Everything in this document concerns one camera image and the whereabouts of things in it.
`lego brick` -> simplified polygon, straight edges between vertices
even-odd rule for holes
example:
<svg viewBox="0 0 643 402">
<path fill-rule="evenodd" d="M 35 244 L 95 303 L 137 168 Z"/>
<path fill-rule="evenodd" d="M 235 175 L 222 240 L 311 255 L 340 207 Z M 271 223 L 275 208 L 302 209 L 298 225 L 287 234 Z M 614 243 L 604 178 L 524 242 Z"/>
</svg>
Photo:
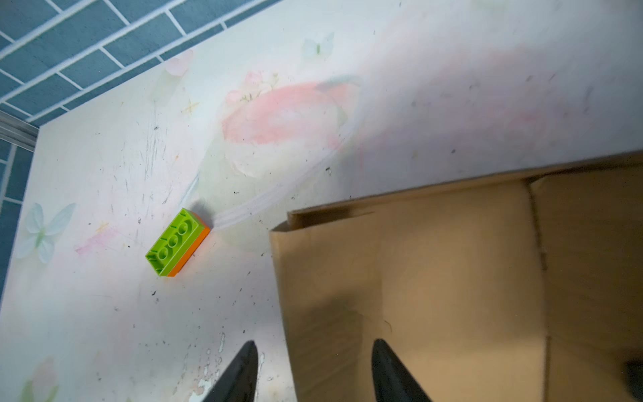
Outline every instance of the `lego brick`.
<svg viewBox="0 0 643 402">
<path fill-rule="evenodd" d="M 145 258 L 160 277 L 174 276 L 210 232 L 195 213 L 182 209 Z"/>
</svg>

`green and orange block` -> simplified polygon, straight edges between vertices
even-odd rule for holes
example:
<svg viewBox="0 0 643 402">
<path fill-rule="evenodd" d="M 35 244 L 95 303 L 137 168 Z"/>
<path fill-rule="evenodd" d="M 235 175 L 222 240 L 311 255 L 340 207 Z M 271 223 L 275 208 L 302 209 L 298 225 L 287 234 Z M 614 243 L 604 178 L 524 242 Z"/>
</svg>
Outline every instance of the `green and orange block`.
<svg viewBox="0 0 643 402">
<path fill-rule="evenodd" d="M 194 212 L 182 209 L 154 243 L 145 258 L 160 277 L 173 277 L 210 233 Z"/>
</svg>

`blue brick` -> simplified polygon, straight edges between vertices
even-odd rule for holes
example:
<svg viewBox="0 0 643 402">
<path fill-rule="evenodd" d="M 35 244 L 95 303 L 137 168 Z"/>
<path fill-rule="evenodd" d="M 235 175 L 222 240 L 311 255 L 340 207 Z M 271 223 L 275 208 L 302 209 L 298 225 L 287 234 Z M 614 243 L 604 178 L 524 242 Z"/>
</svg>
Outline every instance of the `blue brick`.
<svg viewBox="0 0 643 402">
<path fill-rule="evenodd" d="M 96 50 L 62 70 L 61 73 L 85 88 L 119 69 L 120 67 L 103 52 Z"/>
<path fill-rule="evenodd" d="M 112 4 L 131 23 L 164 6 L 169 0 L 112 0 Z"/>
<path fill-rule="evenodd" d="M 6 196 L 23 200 L 24 189 L 27 187 L 29 168 L 32 165 L 33 152 L 18 147 L 15 150 L 14 164 L 11 168 L 9 184 L 6 186 Z"/>
<path fill-rule="evenodd" d="M 9 46 L 11 42 L 6 40 L 5 38 L 0 36 L 0 50 L 4 49 L 5 47 Z"/>
<path fill-rule="evenodd" d="M 20 84 L 16 81 L 0 73 L 0 96 L 8 94 L 19 86 Z"/>
<path fill-rule="evenodd" d="M 67 10 L 69 7 L 73 6 L 80 0 L 52 0 L 53 4 L 60 7 L 62 10 Z"/>
<path fill-rule="evenodd" d="M 120 85 L 124 83 L 125 81 L 128 81 L 130 78 L 134 78 L 135 76 L 139 75 L 140 73 L 143 73 L 144 71 L 149 70 L 150 68 L 156 66 L 157 64 L 161 64 L 161 62 L 157 59 L 150 59 L 146 61 L 145 63 L 141 64 L 138 67 L 132 68 L 130 71 L 124 73 L 123 75 L 120 75 L 110 82 L 106 82 L 103 85 L 101 85 L 98 88 L 92 89 L 90 92 L 80 95 L 78 98 L 72 100 L 71 102 L 67 103 L 65 107 L 67 109 L 74 109 L 75 107 L 78 107 L 82 105 L 83 103 L 87 102 L 90 99 L 93 99 L 97 97 L 98 95 L 105 93 L 112 89 L 113 87 Z"/>
<path fill-rule="evenodd" d="M 30 124 L 34 125 L 36 127 L 42 127 L 45 123 L 49 123 L 53 119 L 55 119 L 58 116 L 62 116 L 63 114 L 67 113 L 66 110 L 58 108 L 50 111 L 49 113 L 45 114 L 42 117 L 37 118 L 36 120 L 32 121 Z"/>
<path fill-rule="evenodd" d="M 199 43 L 205 41 L 207 38 L 212 37 L 212 36 L 218 34 L 219 32 L 222 32 L 222 31 L 223 31 L 223 27 L 221 25 L 216 25 L 216 26 L 210 28 L 209 30 L 207 30 L 207 31 L 205 31 L 203 33 L 200 33 L 199 35 L 196 35 L 194 38 L 190 39 L 189 41 L 185 41 L 185 42 L 181 43 L 180 45 L 178 45 L 178 46 L 166 51 L 165 53 L 163 53 L 161 55 L 161 58 L 163 60 L 171 59 L 172 57 L 176 56 L 177 54 L 181 53 L 182 51 L 185 51 L 185 50 L 191 48 L 192 46 L 194 46 L 196 44 L 199 44 Z"/>
<path fill-rule="evenodd" d="M 20 205 L 3 201 L 0 212 L 0 293 L 5 283 L 6 271 L 9 269 L 9 258 L 14 246 L 15 231 L 20 218 Z"/>
<path fill-rule="evenodd" d="M 0 140 L 0 159 L 3 161 L 6 161 L 9 159 L 9 151 L 11 150 L 11 144 L 8 143 L 7 141 Z"/>
<path fill-rule="evenodd" d="M 161 14 L 125 36 L 105 45 L 105 50 L 126 66 L 180 37 L 181 33 L 172 24 L 169 17 Z"/>
<path fill-rule="evenodd" d="M 5 56 L 0 68 L 27 82 L 123 26 L 103 1 L 95 1 Z"/>
<path fill-rule="evenodd" d="M 19 118 L 20 120 L 26 120 L 29 118 L 29 116 L 27 116 L 26 114 L 15 110 L 13 107 L 10 107 L 9 105 L 0 104 L 0 110 L 12 115 L 13 117 Z"/>
<path fill-rule="evenodd" d="M 76 92 L 78 88 L 58 75 L 52 75 L 7 102 L 27 113 L 36 114 Z"/>
<path fill-rule="evenodd" d="M 18 39 L 57 14 L 43 0 L 3 0 L 0 1 L 0 31 Z"/>
<path fill-rule="evenodd" d="M 270 7 L 271 5 L 275 3 L 279 3 L 281 0 L 267 0 L 264 1 L 263 3 L 257 4 L 254 7 L 248 8 L 246 11 L 239 13 L 232 17 L 231 19 L 228 19 L 226 21 L 226 26 L 230 28 L 233 25 L 239 24 L 241 21 L 247 19 L 248 17 L 251 17 L 252 15 L 255 15 L 256 13 L 260 12 L 261 10 L 265 10 L 266 8 Z"/>
<path fill-rule="evenodd" d="M 188 0 L 171 11 L 185 32 L 192 32 L 249 0 Z"/>
</svg>

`cardboard box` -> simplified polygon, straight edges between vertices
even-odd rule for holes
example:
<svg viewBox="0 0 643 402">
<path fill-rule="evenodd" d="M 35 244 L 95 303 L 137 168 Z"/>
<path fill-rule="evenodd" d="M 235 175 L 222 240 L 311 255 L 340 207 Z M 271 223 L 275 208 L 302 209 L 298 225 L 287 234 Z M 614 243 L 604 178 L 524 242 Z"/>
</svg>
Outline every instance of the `cardboard box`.
<svg viewBox="0 0 643 402">
<path fill-rule="evenodd" d="M 271 244 L 300 402 L 374 401 L 376 338 L 438 402 L 634 400 L 643 155 L 291 212 Z"/>
</svg>

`scratched tabletop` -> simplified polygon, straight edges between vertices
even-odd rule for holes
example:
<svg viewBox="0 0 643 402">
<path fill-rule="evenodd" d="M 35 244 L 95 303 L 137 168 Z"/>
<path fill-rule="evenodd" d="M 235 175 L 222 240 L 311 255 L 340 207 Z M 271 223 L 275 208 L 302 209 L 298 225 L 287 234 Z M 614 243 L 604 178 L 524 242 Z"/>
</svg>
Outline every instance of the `scratched tabletop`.
<svg viewBox="0 0 643 402">
<path fill-rule="evenodd" d="M 45 125 L 3 400 L 199 401 L 252 339 L 258 400 L 294 401 L 270 229 L 643 148 L 642 20 L 636 0 L 283 0 Z M 158 277 L 145 254 L 182 207 L 212 231 Z"/>
</svg>

